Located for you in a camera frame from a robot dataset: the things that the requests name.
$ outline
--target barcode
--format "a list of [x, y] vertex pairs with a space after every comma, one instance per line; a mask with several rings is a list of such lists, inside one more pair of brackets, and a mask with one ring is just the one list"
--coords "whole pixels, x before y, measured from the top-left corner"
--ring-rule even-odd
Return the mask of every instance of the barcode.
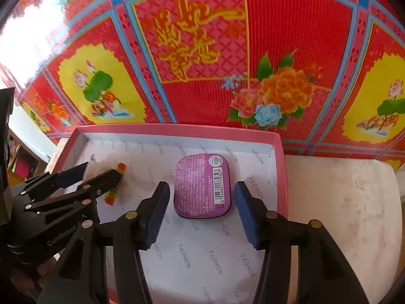
[[222, 204], [225, 202], [224, 198], [224, 178], [222, 175], [222, 168], [212, 168], [214, 176], [214, 204]]

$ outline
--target white table surface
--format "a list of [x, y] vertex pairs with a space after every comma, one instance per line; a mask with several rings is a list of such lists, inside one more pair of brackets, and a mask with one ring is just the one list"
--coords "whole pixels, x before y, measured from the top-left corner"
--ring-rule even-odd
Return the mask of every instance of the white table surface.
[[[319, 219], [356, 273], [370, 304], [390, 289], [400, 254], [402, 214], [391, 166], [376, 160], [286, 156], [289, 220]], [[294, 303], [293, 248], [289, 303]]]

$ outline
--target blue gripper pad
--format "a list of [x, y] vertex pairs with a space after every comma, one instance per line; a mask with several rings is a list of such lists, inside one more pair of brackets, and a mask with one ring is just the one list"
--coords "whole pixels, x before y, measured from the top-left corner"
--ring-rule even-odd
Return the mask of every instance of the blue gripper pad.
[[136, 209], [140, 216], [140, 233], [138, 233], [140, 249], [148, 250], [156, 242], [169, 199], [170, 187], [165, 181], [161, 181], [153, 196], [143, 199]]
[[265, 204], [262, 200], [251, 196], [244, 181], [236, 183], [234, 197], [248, 241], [256, 250], [265, 249], [267, 240], [260, 236], [260, 229], [267, 213]]

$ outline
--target orange peony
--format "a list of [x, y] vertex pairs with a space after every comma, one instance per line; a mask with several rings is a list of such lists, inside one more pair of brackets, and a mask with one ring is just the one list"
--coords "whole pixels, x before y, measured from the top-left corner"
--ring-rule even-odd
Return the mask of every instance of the orange peony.
[[111, 91], [102, 91], [101, 97], [103, 97], [107, 102], [114, 103], [117, 97]]
[[260, 86], [263, 102], [280, 105], [281, 113], [292, 113], [298, 107], [308, 107], [314, 90], [315, 86], [308, 81], [303, 70], [296, 72], [288, 66], [279, 68], [275, 74], [263, 79]]
[[322, 78], [322, 66], [317, 66], [315, 63], [309, 63], [304, 67], [304, 73], [310, 75], [315, 81]]
[[66, 120], [69, 120], [69, 114], [66, 113], [64, 108], [62, 106], [58, 106], [56, 104], [51, 104], [51, 111], [54, 114], [54, 116], [57, 118], [65, 118]]
[[230, 105], [239, 110], [238, 116], [250, 118], [256, 112], [258, 104], [262, 103], [262, 97], [258, 89], [241, 89], [232, 99]]

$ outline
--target pink flower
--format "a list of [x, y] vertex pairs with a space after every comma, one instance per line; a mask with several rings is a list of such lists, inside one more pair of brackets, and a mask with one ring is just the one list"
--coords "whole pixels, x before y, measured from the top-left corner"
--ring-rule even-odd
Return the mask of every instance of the pink flower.
[[93, 65], [91, 62], [89, 62], [89, 61], [87, 61], [87, 69], [88, 69], [90, 72], [95, 72], [95, 71], [96, 71], [96, 68], [94, 67], [94, 65]]
[[231, 107], [238, 110], [241, 118], [250, 118], [256, 112], [258, 104], [262, 103], [259, 89], [241, 89], [232, 99]]
[[88, 76], [79, 70], [77, 70], [77, 72], [74, 74], [74, 81], [80, 88], [83, 88], [86, 85], [87, 78]]
[[388, 96], [392, 99], [395, 98], [396, 96], [402, 95], [403, 89], [402, 89], [402, 82], [399, 79], [397, 79], [395, 82], [393, 82], [390, 85], [390, 90], [388, 92]]
[[107, 101], [107, 100], [103, 100], [103, 104], [104, 104], [105, 107], [108, 108], [111, 112], [113, 111], [113, 109], [114, 109], [114, 104], [113, 104], [113, 103], [111, 103], [111, 102], [109, 102], [109, 101]]

